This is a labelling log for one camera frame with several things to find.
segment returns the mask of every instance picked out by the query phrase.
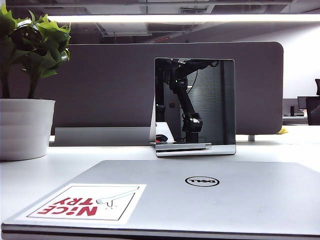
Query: computer mouse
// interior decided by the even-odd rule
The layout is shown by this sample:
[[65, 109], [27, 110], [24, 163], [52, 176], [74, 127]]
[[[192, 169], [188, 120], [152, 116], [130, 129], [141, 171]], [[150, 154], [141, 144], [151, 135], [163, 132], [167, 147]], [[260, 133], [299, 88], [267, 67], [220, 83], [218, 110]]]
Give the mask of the computer mouse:
[[155, 142], [156, 143], [166, 142], [167, 140], [168, 140], [168, 138], [163, 134], [157, 134], [155, 136]]

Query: green leaf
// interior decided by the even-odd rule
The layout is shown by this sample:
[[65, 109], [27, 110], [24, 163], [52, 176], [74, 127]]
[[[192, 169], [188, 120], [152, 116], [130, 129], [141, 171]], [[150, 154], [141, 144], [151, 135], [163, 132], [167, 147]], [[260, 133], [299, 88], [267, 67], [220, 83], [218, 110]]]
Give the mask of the green leaf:
[[61, 53], [61, 62], [64, 63], [64, 62], [66, 62], [66, 61], [69, 61], [69, 58], [68, 58], [67, 53], [66, 53], [65, 51], [63, 51], [63, 52]]
[[30, 64], [34, 63], [36, 65], [40, 65], [43, 60], [43, 56], [41, 56], [35, 52], [29, 52], [25, 57], [26, 58], [24, 59], [24, 61], [28, 61]]
[[44, 22], [44, 19], [43, 19], [43, 17], [42, 16], [40, 16], [39, 17], [39, 20], [38, 21], [36, 21], [35, 23], [43, 23]]
[[32, 46], [32, 44], [33, 44], [33, 42], [31, 41], [31, 40], [29, 40], [29, 39], [26, 39], [26, 38], [22, 38], [22, 42], [24, 43], [24, 44], [28, 44], [28, 45], [30, 45], [30, 46]]
[[34, 23], [36, 21], [36, 17], [32, 11], [29, 10], [29, 13], [31, 15], [31, 21], [32, 21], [32, 23]]
[[0, 38], [3, 38], [5, 35], [9, 35], [16, 28], [17, 23], [12, 17], [12, 12], [7, 11], [4, 5], [1, 6], [0, 13]]
[[22, 50], [16, 49], [11, 57], [11, 62], [13, 64], [18, 63], [20, 58], [27, 55], [28, 53], [30, 53], [30, 51], [22, 51]]
[[62, 52], [69, 44], [70, 35], [65, 33], [64, 31], [61, 31], [59, 29], [54, 28], [50, 23], [38, 23], [37, 28], [41, 32], [43, 36], [45, 36], [48, 39], [53, 39], [55, 42], [59, 44], [59, 52]]
[[53, 42], [50, 45], [50, 53], [51, 53], [51, 56], [53, 57], [53, 59], [55, 60], [56, 63], [62, 62], [62, 55], [58, 51], [58, 47], [59, 47], [59, 45], [56, 42]]
[[4, 36], [3, 38], [0, 38], [0, 65], [8, 67], [14, 51], [15, 44], [10, 37]]
[[23, 21], [25, 21], [27, 19], [28, 19], [27, 17], [24, 18], [24, 19], [18, 18], [18, 19], [15, 19], [15, 22], [18, 24], [18, 23], [23, 22]]
[[44, 23], [48, 24], [49, 23], [48, 14], [44, 15], [42, 20]]
[[62, 53], [61, 55], [65, 54], [66, 57], [67, 57], [67, 60], [70, 61], [70, 51], [68, 48], [66, 48]]
[[19, 21], [19, 23], [17, 23], [16, 29], [23, 28], [23, 27], [25, 27], [25, 26], [30, 25], [31, 23], [32, 23], [32, 22], [31, 22], [31, 20], [30, 20], [29, 18], [25, 18], [25, 19]]
[[53, 66], [55, 66], [57, 64], [56, 60], [52, 57], [50, 51], [48, 51], [46, 53], [45, 56], [42, 57], [42, 62], [41, 62], [41, 66], [44, 69], [49, 69], [52, 68]]
[[70, 31], [71, 31], [71, 23], [69, 24], [69, 26], [63, 25], [62, 27], [58, 27], [57, 30], [61, 31], [61, 32], [64, 32], [66, 34], [69, 34]]
[[41, 74], [40, 78], [47, 78], [47, 77], [50, 77], [52, 75], [55, 75], [57, 74], [56, 70], [54, 69], [46, 69], [43, 71], [43, 73]]
[[0, 8], [0, 14], [4, 15], [4, 14], [7, 14], [7, 13], [8, 13], [8, 11], [6, 9], [6, 5], [2, 4], [1, 8]]

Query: laptop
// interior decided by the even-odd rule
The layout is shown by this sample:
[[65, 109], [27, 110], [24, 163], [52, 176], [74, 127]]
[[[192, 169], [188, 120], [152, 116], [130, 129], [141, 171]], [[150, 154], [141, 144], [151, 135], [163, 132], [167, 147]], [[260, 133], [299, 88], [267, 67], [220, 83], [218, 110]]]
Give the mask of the laptop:
[[296, 163], [106, 160], [4, 221], [2, 238], [320, 239], [319, 189]]
[[233, 60], [158, 57], [154, 74], [158, 157], [236, 153]]

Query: gray partition panel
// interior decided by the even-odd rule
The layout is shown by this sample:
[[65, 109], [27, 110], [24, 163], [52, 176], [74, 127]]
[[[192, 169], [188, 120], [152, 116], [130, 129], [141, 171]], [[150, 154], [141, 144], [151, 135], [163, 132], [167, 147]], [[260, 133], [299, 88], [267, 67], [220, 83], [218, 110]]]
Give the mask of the gray partition panel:
[[[35, 96], [56, 100], [55, 127], [148, 127], [155, 58], [235, 61], [237, 134], [275, 134], [282, 125], [283, 48], [277, 42], [71, 45], [71, 61], [41, 79]], [[10, 73], [11, 95], [29, 81]]]
[[150, 127], [56, 127], [50, 146], [154, 146]]

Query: partition leg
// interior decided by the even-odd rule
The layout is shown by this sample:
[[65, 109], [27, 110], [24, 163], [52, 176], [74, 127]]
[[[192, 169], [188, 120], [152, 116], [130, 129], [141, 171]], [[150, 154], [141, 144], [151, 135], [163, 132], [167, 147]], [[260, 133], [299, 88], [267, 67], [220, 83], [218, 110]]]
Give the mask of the partition leg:
[[254, 142], [255, 141], [255, 136], [256, 135], [248, 135], [248, 141], [249, 142]]

